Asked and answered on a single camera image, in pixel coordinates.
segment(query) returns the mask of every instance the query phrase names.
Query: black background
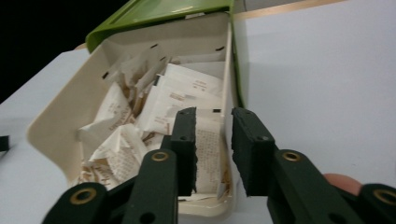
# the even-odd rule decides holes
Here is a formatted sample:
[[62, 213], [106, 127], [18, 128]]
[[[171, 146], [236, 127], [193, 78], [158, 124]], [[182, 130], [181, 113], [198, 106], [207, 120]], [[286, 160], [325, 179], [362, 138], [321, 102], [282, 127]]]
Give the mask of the black background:
[[0, 6], [0, 103], [127, 0], [12, 1]]

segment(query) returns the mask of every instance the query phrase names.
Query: white paper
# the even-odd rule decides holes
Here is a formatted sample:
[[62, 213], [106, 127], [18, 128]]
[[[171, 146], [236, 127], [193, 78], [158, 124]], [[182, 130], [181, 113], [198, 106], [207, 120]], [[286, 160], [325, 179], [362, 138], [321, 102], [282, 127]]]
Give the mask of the white paper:
[[185, 82], [190, 88], [221, 97], [222, 80], [189, 68], [169, 63], [165, 76]]
[[193, 85], [193, 83], [183, 79], [172, 78], [172, 76], [160, 76], [157, 87], [184, 92], [186, 98], [184, 100], [185, 106], [195, 106], [200, 109], [221, 108], [221, 97], [192, 88], [191, 85]]
[[121, 125], [94, 151], [90, 161], [106, 160], [119, 183], [127, 181], [138, 174], [143, 157], [149, 152], [140, 135], [132, 123]]
[[145, 93], [146, 88], [150, 89], [150, 83], [152, 84], [153, 81], [155, 80], [155, 77], [159, 72], [161, 72], [165, 66], [166, 66], [167, 60], [166, 58], [163, 58], [154, 66], [152, 66], [145, 75], [143, 75], [137, 83], [134, 85], [134, 89], [131, 91], [134, 91], [134, 99], [129, 99], [129, 101], [132, 101], [132, 107], [133, 107], [133, 115], [136, 118], [140, 112], [143, 109], [143, 103], [144, 100], [146, 99], [147, 95]]
[[196, 155], [198, 157], [197, 193], [217, 192], [220, 174], [220, 124], [197, 117]]
[[141, 115], [137, 118], [137, 125], [148, 133], [171, 134], [177, 111], [194, 106], [197, 108], [219, 108], [220, 101], [194, 97], [166, 86], [161, 89], [154, 86], [151, 88]]
[[131, 107], [123, 95], [120, 86], [113, 83], [103, 100], [93, 123], [78, 130], [82, 144], [83, 159], [86, 161], [92, 153], [122, 124], [129, 122]]
[[161, 133], [149, 133], [146, 134], [142, 141], [145, 143], [148, 151], [160, 149], [163, 143], [164, 135]]
[[101, 183], [107, 190], [113, 189], [120, 184], [104, 160], [84, 161], [82, 163], [81, 173], [73, 186], [87, 182]]

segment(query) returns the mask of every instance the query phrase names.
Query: table surface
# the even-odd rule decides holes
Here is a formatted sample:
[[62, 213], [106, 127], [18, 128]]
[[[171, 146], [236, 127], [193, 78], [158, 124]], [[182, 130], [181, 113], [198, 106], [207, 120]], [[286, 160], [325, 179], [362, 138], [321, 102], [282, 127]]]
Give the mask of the table surface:
[[[396, 3], [349, 0], [239, 16], [245, 103], [277, 145], [303, 152], [323, 173], [395, 187]], [[86, 49], [60, 54], [0, 105], [0, 134], [11, 146], [0, 156], [0, 223], [40, 223], [67, 189], [25, 133], [88, 57]], [[236, 198], [220, 223], [271, 223], [263, 198], [246, 198], [240, 184]]]

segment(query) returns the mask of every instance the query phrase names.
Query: green lid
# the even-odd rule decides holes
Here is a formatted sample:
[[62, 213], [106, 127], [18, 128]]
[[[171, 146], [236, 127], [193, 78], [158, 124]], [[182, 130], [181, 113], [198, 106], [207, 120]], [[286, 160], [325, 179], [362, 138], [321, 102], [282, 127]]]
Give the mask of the green lid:
[[232, 6], [233, 0], [130, 0], [87, 35], [87, 48], [93, 52], [103, 40], [119, 32], [183, 19], [195, 13], [231, 11]]

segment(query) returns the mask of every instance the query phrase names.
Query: plastic bin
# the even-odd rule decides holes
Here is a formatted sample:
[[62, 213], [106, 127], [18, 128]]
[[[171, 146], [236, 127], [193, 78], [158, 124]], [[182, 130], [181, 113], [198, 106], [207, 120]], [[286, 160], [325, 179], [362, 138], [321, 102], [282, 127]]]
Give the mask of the plastic bin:
[[[231, 10], [232, 1], [225, 0], [130, 1], [87, 36], [90, 58], [30, 125], [29, 142], [59, 166], [71, 184], [82, 160], [77, 129], [93, 121], [107, 92], [102, 76], [123, 52], [137, 53], [155, 44], [168, 55], [224, 48], [220, 156], [232, 185], [219, 200], [179, 203], [179, 213], [206, 221], [227, 217], [233, 211], [239, 176], [230, 150], [231, 109], [236, 106]], [[195, 13], [200, 16], [188, 16]]]

